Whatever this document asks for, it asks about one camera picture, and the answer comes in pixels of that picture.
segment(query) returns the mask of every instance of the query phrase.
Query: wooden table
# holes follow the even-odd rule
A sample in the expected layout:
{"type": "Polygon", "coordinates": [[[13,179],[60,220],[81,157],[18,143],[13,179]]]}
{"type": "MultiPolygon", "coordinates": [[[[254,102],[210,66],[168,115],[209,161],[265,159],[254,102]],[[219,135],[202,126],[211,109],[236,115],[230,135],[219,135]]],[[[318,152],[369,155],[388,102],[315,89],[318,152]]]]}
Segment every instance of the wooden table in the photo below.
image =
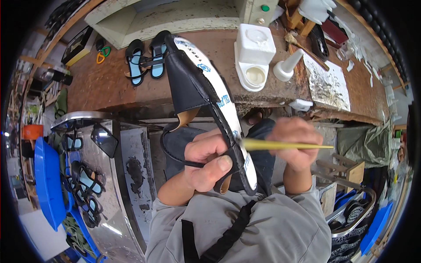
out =
{"type": "MultiPolygon", "coordinates": [[[[203,30],[180,33],[180,36],[195,43],[214,61],[214,64],[226,79],[233,101],[238,107],[280,107],[280,104],[288,104],[297,98],[310,101],[308,79],[303,65],[298,67],[301,72],[297,77],[293,77],[289,82],[281,82],[274,76],[273,66],[278,61],[285,60],[290,53],[283,40],[284,29],[276,30],[275,27],[270,27],[270,29],[277,53],[270,64],[265,88],[256,93],[246,91],[241,87],[238,80],[234,65],[236,30],[203,30]]],[[[128,66],[124,63],[124,53],[125,49],[115,50],[112,48],[105,62],[96,64],[97,53],[93,50],[70,68],[74,77],[73,83],[68,88],[69,112],[82,110],[117,112],[125,109],[153,108],[164,104],[172,104],[166,74],[158,80],[153,80],[148,74],[140,86],[133,87],[131,85],[130,81],[124,76],[124,72],[128,71],[128,66]]],[[[345,69],[347,63],[346,65],[341,63],[336,58],[334,50],[330,53],[329,59],[345,69]]],[[[375,79],[372,89],[369,84],[369,73],[359,62],[355,63],[351,72],[347,73],[344,70],[344,75],[349,90],[351,112],[341,112],[323,105],[316,105],[315,109],[318,111],[314,114],[322,117],[368,122],[375,125],[383,123],[383,118],[377,114],[378,106],[386,104],[386,95],[381,83],[375,79]]],[[[385,115],[388,118],[388,111],[385,111],[385,115]]]]}
{"type": "MultiPolygon", "coordinates": [[[[296,39],[306,48],[311,50],[309,38],[297,36],[296,39]]],[[[298,48],[291,46],[290,53],[298,48]]],[[[313,115],[326,119],[356,120],[360,122],[371,123],[374,125],[383,124],[383,113],[386,121],[389,119],[389,107],[387,106],[386,91],[383,84],[373,75],[373,87],[370,85],[370,73],[364,66],[364,60],[359,62],[354,56],[351,60],[354,62],[354,68],[348,72],[348,61],[340,61],[336,56],[336,48],[328,45],[328,60],[342,68],[345,77],[346,87],[349,94],[349,103],[351,111],[340,111],[331,109],[328,105],[315,102],[313,115]]],[[[296,67],[294,75],[297,82],[308,80],[304,61],[301,60],[296,67]]]]}

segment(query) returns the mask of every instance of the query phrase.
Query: fingernail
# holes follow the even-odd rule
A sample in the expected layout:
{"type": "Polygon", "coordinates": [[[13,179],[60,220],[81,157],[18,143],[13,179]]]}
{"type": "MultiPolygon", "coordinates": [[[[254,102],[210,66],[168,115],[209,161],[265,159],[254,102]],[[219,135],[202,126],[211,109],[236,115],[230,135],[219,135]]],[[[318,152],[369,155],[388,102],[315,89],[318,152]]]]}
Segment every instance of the fingernail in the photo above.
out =
{"type": "Polygon", "coordinates": [[[217,163],[223,172],[228,172],[232,167],[232,160],[228,155],[221,156],[217,163]]]}

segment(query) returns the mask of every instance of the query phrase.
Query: green scissors handle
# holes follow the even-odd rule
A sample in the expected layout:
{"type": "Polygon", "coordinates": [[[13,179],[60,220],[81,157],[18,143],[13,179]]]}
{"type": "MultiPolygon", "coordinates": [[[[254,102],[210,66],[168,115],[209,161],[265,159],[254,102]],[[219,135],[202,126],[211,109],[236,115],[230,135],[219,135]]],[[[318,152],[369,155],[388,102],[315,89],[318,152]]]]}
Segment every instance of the green scissors handle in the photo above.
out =
{"type": "Polygon", "coordinates": [[[104,57],[108,57],[109,53],[111,52],[111,48],[110,47],[103,47],[100,52],[102,52],[102,55],[104,57]]]}

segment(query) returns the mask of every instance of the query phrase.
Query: gray shirt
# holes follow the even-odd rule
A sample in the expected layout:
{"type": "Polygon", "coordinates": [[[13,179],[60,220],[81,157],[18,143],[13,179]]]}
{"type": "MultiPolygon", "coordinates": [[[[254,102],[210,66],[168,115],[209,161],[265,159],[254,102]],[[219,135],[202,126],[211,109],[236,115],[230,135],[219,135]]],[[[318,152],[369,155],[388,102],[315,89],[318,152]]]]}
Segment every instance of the gray shirt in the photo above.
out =
{"type": "Polygon", "coordinates": [[[240,208],[251,200],[250,223],[228,250],[221,263],[234,262],[327,262],[331,233],[323,216],[318,191],[295,196],[244,191],[221,195],[195,193],[187,205],[169,206],[154,201],[146,262],[184,262],[181,219],[193,222],[199,257],[232,226],[240,208]]]}

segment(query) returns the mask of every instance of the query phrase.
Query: hand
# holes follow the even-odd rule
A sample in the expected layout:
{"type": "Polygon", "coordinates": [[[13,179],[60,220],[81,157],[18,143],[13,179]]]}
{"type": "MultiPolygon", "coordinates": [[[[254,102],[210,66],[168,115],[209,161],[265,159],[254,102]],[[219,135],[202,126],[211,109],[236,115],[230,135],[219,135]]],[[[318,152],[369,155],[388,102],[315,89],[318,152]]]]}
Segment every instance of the hand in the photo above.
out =
{"type": "Polygon", "coordinates": [[[197,135],[186,145],[184,158],[186,161],[204,163],[203,168],[185,166],[184,177],[191,188],[198,192],[208,192],[217,180],[232,167],[232,160],[223,155],[228,150],[219,129],[197,135]]]}
{"type": "MultiPolygon", "coordinates": [[[[323,136],[312,125],[299,117],[279,118],[266,140],[322,145],[323,136]]],[[[284,159],[292,170],[301,172],[310,167],[316,159],[318,151],[319,149],[288,149],[272,150],[270,153],[284,159]]]]}

